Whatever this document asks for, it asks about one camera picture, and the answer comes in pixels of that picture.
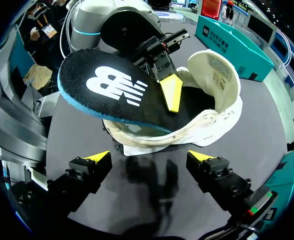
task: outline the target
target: shoe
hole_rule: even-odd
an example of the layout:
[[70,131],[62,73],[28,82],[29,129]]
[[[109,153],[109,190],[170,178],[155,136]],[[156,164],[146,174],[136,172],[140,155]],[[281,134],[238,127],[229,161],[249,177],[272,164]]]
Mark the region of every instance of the shoe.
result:
[[177,69],[183,87],[201,88],[215,98],[215,109],[198,114],[170,134],[154,128],[103,120],[109,134],[123,144],[125,156],[160,151],[169,145],[193,143],[208,146],[238,122],[242,111],[240,79],[234,66],[220,54],[199,51],[188,59],[188,68]]

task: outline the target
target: robotic arm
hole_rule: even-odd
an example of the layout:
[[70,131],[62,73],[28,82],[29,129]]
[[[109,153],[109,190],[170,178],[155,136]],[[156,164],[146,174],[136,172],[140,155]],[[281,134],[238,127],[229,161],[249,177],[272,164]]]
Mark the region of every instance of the robotic arm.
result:
[[68,40],[72,51],[98,46],[102,25],[117,9],[134,8],[160,30],[159,17],[143,0],[79,0],[73,5],[74,2],[68,6],[69,12],[66,17],[66,30],[69,28],[70,21],[72,23],[72,35]]

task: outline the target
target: teal display counter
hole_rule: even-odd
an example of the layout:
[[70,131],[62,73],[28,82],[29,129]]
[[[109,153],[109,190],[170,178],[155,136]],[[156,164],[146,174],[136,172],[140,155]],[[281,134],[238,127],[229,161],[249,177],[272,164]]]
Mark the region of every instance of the teal display counter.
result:
[[199,16],[196,36],[208,48],[228,59],[243,79],[262,82],[274,66],[255,43],[222,22]]
[[263,218],[264,229],[267,229],[281,216],[294,196],[294,151],[284,156],[265,185],[278,193],[278,198]]

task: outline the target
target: nb logo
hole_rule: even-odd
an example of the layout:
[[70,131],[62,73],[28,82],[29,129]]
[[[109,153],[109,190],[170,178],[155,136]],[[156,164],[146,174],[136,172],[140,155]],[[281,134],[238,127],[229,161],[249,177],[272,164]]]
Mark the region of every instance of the nb logo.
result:
[[87,80],[86,86],[89,90],[116,100],[119,100],[121,95],[124,95],[127,103],[140,106],[138,102],[141,101],[143,92],[146,91],[146,87],[148,86],[147,84],[138,80],[133,85],[131,76],[109,66],[98,67],[95,74],[95,77]]

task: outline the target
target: insole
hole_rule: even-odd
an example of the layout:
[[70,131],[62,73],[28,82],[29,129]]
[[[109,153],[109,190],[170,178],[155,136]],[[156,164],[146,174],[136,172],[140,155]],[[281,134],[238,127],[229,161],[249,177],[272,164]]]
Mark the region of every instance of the insole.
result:
[[170,112],[159,83],[132,63],[95,49],[66,57],[58,87],[64,99],[90,115],[169,133],[215,106],[214,98],[200,88],[183,87],[179,112]]

